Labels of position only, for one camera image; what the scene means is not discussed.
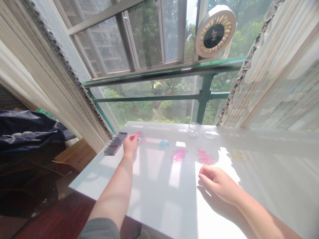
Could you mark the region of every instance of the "phone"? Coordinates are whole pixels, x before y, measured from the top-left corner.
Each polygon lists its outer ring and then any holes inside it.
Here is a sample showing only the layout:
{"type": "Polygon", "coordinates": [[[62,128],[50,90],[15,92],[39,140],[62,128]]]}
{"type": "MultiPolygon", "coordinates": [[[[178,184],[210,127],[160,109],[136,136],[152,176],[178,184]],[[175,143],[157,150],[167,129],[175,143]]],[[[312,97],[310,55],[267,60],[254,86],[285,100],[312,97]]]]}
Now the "phone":
{"type": "Polygon", "coordinates": [[[113,133],[114,137],[110,140],[108,145],[105,145],[104,155],[105,156],[114,156],[119,148],[122,146],[124,140],[128,136],[128,133],[125,132],[117,132],[113,133]]]}

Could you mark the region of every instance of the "curtain trim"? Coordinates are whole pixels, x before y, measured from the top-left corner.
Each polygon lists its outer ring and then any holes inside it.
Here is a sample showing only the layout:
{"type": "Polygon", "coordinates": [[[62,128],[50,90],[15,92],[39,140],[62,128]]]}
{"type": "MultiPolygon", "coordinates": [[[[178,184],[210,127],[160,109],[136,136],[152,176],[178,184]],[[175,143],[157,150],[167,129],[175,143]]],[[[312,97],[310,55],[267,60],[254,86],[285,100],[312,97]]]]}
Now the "curtain trim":
{"type": "Polygon", "coordinates": [[[240,84],[242,82],[244,82],[245,75],[251,67],[251,61],[253,59],[254,53],[257,50],[257,48],[259,48],[263,45],[264,36],[265,36],[265,34],[267,34],[267,32],[270,31],[271,20],[275,16],[275,13],[276,13],[278,6],[283,4],[284,1],[285,0],[274,0],[270,6],[268,12],[266,13],[265,18],[264,18],[264,24],[261,27],[259,34],[256,37],[256,40],[255,40],[253,46],[251,47],[250,51],[248,52],[246,60],[244,61],[243,65],[242,65],[242,67],[237,75],[237,81],[235,82],[235,84],[233,85],[233,87],[231,89],[231,92],[230,92],[230,94],[227,98],[227,101],[226,101],[226,105],[224,106],[221,114],[219,115],[219,120],[216,123],[216,126],[220,126],[220,124],[223,122],[223,116],[227,115],[228,107],[229,107],[229,105],[231,105],[233,103],[234,95],[236,92],[239,92],[240,84]]]}
{"type": "Polygon", "coordinates": [[[74,84],[76,85],[78,90],[80,91],[81,95],[83,96],[83,98],[85,99],[85,101],[87,102],[89,107],[91,108],[92,112],[94,113],[95,117],[97,118],[97,120],[100,123],[100,125],[102,126],[102,128],[106,132],[109,132],[102,116],[100,115],[96,106],[93,104],[92,99],[88,95],[87,90],[81,84],[81,82],[79,81],[79,78],[74,73],[74,70],[71,67],[68,59],[64,56],[65,54],[61,50],[61,45],[55,39],[55,37],[53,36],[53,33],[46,26],[45,20],[41,17],[40,12],[36,9],[35,4],[33,2],[31,2],[30,0],[22,0],[22,2],[24,4],[24,6],[26,7],[26,10],[29,12],[32,19],[34,20],[34,22],[36,23],[36,25],[38,26],[38,28],[42,32],[45,39],[48,41],[49,45],[52,47],[53,51],[56,53],[57,57],[59,58],[62,65],[64,66],[67,73],[69,74],[70,78],[72,79],[72,81],[74,82],[74,84]]]}

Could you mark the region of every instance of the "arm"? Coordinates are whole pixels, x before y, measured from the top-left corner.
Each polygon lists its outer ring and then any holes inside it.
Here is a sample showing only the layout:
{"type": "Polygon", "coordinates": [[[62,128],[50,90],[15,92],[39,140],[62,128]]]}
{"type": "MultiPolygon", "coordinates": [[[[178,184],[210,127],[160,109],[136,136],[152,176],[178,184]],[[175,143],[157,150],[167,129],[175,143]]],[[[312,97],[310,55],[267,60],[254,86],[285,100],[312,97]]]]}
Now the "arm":
{"type": "Polygon", "coordinates": [[[115,222],[119,230],[121,229],[131,197],[133,156],[137,149],[137,141],[136,135],[129,135],[125,139],[123,158],[95,203],[88,220],[106,217],[115,222]]]}
{"type": "Polygon", "coordinates": [[[259,239],[301,238],[237,185],[223,170],[204,165],[198,177],[222,200],[236,206],[259,239]]]}

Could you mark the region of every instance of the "dark blue bag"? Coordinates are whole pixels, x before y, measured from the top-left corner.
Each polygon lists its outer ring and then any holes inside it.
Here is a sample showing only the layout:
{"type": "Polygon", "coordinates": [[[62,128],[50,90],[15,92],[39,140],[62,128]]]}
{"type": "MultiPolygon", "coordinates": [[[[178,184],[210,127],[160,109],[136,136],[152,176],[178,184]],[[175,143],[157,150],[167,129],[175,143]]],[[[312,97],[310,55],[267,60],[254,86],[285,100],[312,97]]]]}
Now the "dark blue bag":
{"type": "Polygon", "coordinates": [[[63,124],[35,111],[0,111],[0,154],[26,151],[75,138],[63,124]]]}

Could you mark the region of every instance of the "clear glass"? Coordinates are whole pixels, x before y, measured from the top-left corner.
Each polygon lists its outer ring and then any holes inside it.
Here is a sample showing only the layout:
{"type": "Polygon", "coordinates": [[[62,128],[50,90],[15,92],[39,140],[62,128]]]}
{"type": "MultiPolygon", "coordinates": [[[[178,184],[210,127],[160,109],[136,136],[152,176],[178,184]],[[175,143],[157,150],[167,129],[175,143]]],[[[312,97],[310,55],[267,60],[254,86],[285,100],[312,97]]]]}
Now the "clear glass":
{"type": "Polygon", "coordinates": [[[188,131],[187,132],[188,132],[188,134],[190,136],[196,137],[200,133],[200,127],[201,127],[200,124],[192,122],[192,123],[190,123],[188,125],[188,131]]]}
{"type": "Polygon", "coordinates": [[[214,99],[207,102],[203,125],[215,125],[227,99],[214,99]]]}
{"type": "Polygon", "coordinates": [[[91,88],[91,91],[96,98],[199,94],[202,81],[202,77],[188,76],[112,86],[93,87],[91,88]]]}
{"type": "Polygon", "coordinates": [[[212,92],[230,91],[237,75],[238,71],[219,73],[218,75],[214,76],[212,84],[210,86],[210,90],[212,92]]]}
{"type": "Polygon", "coordinates": [[[111,0],[59,0],[59,3],[59,11],[63,11],[61,15],[67,17],[64,21],[69,28],[112,6],[111,0]],[[75,11],[74,6],[78,6],[80,12],[75,11]]]}
{"type": "Polygon", "coordinates": [[[107,108],[106,104],[119,128],[128,121],[189,124],[191,120],[196,119],[198,109],[196,100],[99,103],[102,109],[107,108]]]}
{"type": "Polygon", "coordinates": [[[177,60],[177,20],[176,0],[161,0],[165,63],[177,60]]]}
{"type": "Polygon", "coordinates": [[[127,10],[140,68],[163,64],[157,0],[127,10]]]}
{"type": "Polygon", "coordinates": [[[70,65],[75,70],[76,75],[80,81],[89,81],[91,79],[86,67],[79,57],[76,49],[73,47],[72,42],[69,40],[69,36],[63,29],[57,14],[55,13],[50,0],[33,0],[37,10],[41,13],[41,16],[46,21],[47,26],[51,29],[56,40],[61,44],[62,51],[68,58],[70,65]]]}
{"type": "Polygon", "coordinates": [[[209,1],[207,12],[219,4],[227,5],[236,15],[237,28],[228,58],[246,56],[263,24],[272,0],[215,0],[209,1]]]}
{"type": "Polygon", "coordinates": [[[94,70],[92,75],[105,76],[107,73],[129,70],[115,17],[92,26],[88,31],[80,32],[76,36],[86,54],[86,61],[94,70]]]}
{"type": "Polygon", "coordinates": [[[205,129],[203,131],[203,136],[207,139],[216,139],[217,135],[218,134],[215,131],[210,129],[205,129]]]}
{"type": "Polygon", "coordinates": [[[185,60],[184,62],[192,62],[194,37],[195,37],[195,24],[196,24],[196,11],[197,0],[187,0],[186,12],[186,38],[185,38],[185,60]]]}

